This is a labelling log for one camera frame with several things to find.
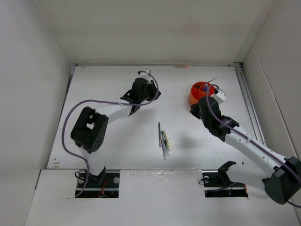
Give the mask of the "small blue-capped glue bottle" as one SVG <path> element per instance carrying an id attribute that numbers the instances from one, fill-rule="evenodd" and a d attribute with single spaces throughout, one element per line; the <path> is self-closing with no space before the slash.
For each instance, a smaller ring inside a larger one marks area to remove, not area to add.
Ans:
<path id="1" fill-rule="evenodd" d="M 208 84 L 205 84 L 205 85 L 203 86 L 203 92 L 207 92 L 207 90 L 208 90 Z"/>

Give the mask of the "black-handled scissors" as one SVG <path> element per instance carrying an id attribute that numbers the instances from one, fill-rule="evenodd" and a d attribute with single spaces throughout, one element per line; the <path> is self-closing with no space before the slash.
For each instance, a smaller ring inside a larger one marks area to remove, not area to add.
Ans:
<path id="1" fill-rule="evenodd" d="M 210 81 L 207 82 L 207 84 L 209 85 L 209 83 L 213 82 L 214 80 L 216 80 L 218 77 L 215 77 L 213 79 L 211 79 Z"/>

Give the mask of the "black thin pen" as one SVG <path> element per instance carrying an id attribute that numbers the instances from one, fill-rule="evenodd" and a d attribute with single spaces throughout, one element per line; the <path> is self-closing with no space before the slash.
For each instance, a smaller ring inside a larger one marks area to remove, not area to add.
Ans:
<path id="1" fill-rule="evenodd" d="M 159 138 L 159 146 L 162 147 L 160 122 L 158 122 L 158 138 Z"/>

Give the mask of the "yellow highlighter pen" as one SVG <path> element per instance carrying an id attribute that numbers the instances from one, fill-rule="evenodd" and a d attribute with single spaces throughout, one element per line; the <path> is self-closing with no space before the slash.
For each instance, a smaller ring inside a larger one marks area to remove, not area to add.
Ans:
<path id="1" fill-rule="evenodd" d="M 168 141 L 166 132 L 165 132 L 164 130 L 163 130 L 162 132 L 163 132 L 163 136 L 164 136 L 164 138 L 165 138 L 166 147 L 167 147 L 167 149 L 168 149 L 169 151 L 171 151 L 171 146 L 170 146 L 170 144 L 169 144 L 169 141 Z"/>

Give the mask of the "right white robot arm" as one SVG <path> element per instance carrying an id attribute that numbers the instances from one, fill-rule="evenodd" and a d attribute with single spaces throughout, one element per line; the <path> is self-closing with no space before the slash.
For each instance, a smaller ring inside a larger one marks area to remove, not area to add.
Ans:
<path id="1" fill-rule="evenodd" d="M 190 113 L 201 120 L 204 127 L 222 142 L 236 148 L 254 162 L 263 174 L 253 174 L 245 167 L 231 170 L 235 163 L 228 161 L 217 174 L 220 184 L 227 186 L 238 182 L 259 188 L 274 202 L 284 205 L 301 188 L 301 161 L 284 157 L 250 136 L 237 121 L 221 114 L 213 97 L 203 97 L 191 105 Z"/>

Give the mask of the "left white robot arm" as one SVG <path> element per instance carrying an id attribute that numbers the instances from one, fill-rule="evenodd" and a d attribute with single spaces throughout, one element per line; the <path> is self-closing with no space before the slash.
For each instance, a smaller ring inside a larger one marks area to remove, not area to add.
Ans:
<path id="1" fill-rule="evenodd" d="M 105 180 L 106 168 L 98 150 L 104 142 L 108 125 L 133 115 L 141 106 L 159 98 L 158 85 L 148 76 L 137 77 L 118 102 L 107 101 L 106 106 L 98 109 L 84 107 L 72 128 L 71 139 L 80 149 L 80 156 L 87 164 L 86 177 L 93 186 L 101 186 Z"/>

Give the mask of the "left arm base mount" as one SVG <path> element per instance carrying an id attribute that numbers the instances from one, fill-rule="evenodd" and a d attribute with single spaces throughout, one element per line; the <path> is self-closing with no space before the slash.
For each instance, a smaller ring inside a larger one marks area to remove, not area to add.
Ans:
<path id="1" fill-rule="evenodd" d="M 118 198 L 120 170 L 107 170 L 105 175 L 100 178 L 100 182 L 89 179 L 84 187 L 86 173 L 76 171 L 77 187 L 75 190 L 76 198 Z"/>

